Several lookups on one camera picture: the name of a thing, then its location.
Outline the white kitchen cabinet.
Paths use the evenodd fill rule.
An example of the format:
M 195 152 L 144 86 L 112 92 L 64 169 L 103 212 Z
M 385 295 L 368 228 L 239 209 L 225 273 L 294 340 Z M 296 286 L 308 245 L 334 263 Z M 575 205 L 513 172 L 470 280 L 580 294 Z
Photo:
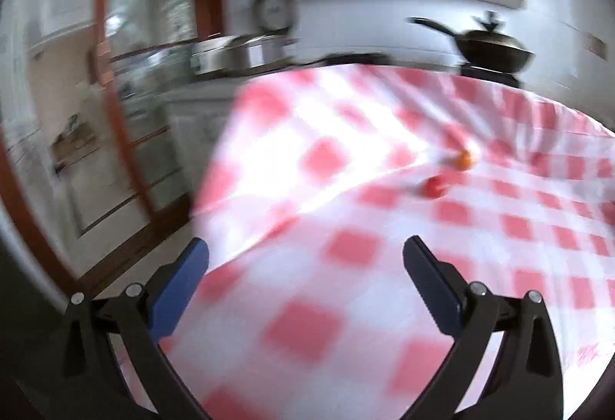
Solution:
M 198 192 L 234 97 L 245 82 L 244 78 L 212 79 L 161 95 L 178 162 L 192 197 Z

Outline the red white checkered tablecloth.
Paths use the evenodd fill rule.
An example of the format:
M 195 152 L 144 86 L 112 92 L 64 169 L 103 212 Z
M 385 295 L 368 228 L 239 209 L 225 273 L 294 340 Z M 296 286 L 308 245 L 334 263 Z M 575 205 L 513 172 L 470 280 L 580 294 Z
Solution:
M 404 414 L 451 345 L 402 264 L 415 235 L 496 294 L 543 295 L 566 415 L 613 357 L 614 136 L 534 93 L 395 67 L 245 82 L 192 228 L 211 267 L 161 346 L 217 419 Z

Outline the small orange mandarin rear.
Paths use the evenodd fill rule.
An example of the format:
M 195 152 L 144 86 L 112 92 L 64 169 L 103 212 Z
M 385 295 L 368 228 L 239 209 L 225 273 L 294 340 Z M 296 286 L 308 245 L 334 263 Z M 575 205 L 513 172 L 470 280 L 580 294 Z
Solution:
M 460 151 L 454 158 L 454 167 L 459 171 L 467 171 L 474 165 L 472 153 L 464 149 Z

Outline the black wok with lid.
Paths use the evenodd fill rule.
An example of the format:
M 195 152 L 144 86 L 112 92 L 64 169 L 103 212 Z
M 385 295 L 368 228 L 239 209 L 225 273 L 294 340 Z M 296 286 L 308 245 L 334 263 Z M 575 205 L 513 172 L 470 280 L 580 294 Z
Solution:
M 533 52 L 517 39 L 498 31 L 504 25 L 498 14 L 486 11 L 484 18 L 473 17 L 479 29 L 455 32 L 450 27 L 429 18 L 407 17 L 407 23 L 417 24 L 451 37 L 459 53 L 474 67 L 505 74 L 520 72 L 534 57 Z

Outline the steel pot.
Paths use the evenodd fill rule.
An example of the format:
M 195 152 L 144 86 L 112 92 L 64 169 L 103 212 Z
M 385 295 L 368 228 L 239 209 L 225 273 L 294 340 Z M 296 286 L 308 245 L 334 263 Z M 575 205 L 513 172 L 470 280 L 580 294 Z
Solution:
M 240 77 L 287 67 L 296 40 L 284 35 L 213 36 L 193 46 L 196 76 Z

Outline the wooden door frame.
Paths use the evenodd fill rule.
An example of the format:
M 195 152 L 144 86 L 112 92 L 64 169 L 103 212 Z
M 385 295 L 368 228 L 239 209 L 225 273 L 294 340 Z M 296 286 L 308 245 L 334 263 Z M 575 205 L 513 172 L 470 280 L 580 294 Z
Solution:
M 1 0 L 1 199 L 63 293 L 115 278 L 189 220 L 168 94 L 222 0 Z

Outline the wall socket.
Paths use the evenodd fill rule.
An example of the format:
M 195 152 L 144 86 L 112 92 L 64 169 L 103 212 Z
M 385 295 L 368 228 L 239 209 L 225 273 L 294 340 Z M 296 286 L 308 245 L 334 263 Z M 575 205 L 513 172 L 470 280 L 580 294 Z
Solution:
M 602 61 L 606 61 L 608 59 L 608 44 L 605 41 L 602 41 L 602 39 L 599 39 L 599 37 L 592 35 L 592 33 L 587 35 L 586 48 L 597 57 L 601 58 Z

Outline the round wall gauge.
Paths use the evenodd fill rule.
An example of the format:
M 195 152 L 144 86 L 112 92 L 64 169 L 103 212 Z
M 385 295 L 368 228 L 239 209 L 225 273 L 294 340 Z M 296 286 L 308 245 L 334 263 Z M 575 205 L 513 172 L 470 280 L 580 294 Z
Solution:
M 294 0 L 252 0 L 255 26 L 268 35 L 287 35 L 296 21 Z

